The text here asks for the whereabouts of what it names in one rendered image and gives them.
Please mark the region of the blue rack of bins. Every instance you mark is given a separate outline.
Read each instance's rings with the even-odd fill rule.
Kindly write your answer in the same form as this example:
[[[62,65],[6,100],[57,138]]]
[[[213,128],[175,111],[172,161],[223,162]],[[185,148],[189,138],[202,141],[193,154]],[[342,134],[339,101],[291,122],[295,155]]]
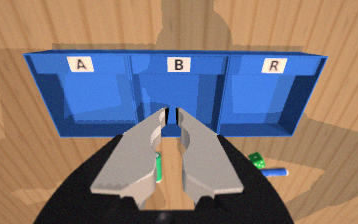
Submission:
[[[163,107],[161,137],[181,137],[178,107],[224,137],[293,136],[329,57],[85,49],[23,56],[60,137],[115,137]]]

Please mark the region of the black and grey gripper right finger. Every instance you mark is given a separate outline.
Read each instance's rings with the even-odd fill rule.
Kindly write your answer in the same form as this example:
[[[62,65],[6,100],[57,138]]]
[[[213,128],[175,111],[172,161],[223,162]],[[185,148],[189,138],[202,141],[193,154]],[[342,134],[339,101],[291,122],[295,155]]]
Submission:
[[[186,148],[183,191],[194,201],[194,208],[201,196],[211,196],[215,209],[252,224],[294,224],[269,180],[223,135],[181,107],[176,108],[176,125],[181,128],[181,143]]]

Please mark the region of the green battery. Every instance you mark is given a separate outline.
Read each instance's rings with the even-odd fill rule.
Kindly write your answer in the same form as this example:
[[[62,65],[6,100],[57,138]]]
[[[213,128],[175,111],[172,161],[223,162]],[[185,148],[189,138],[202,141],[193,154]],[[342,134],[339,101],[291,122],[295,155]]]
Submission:
[[[161,169],[161,155],[158,152],[156,154],[156,163],[157,163],[157,182],[159,183],[162,180],[162,169]]]

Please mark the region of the green die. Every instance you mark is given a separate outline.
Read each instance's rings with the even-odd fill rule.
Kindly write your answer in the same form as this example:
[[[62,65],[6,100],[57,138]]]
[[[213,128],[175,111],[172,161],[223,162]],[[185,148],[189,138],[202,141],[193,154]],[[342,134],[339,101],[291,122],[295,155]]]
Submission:
[[[259,154],[259,152],[253,153],[251,155],[248,155],[249,160],[258,168],[265,167],[265,162],[262,156]]]

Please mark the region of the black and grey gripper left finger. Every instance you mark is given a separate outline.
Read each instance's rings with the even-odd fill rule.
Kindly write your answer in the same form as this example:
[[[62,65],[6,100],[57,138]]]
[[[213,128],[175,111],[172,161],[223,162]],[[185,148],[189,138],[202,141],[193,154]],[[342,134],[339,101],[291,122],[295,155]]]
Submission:
[[[75,169],[46,202],[33,224],[79,224],[95,215],[118,210],[132,196],[139,210],[157,182],[156,147],[167,125],[163,107],[123,134],[116,135]]]

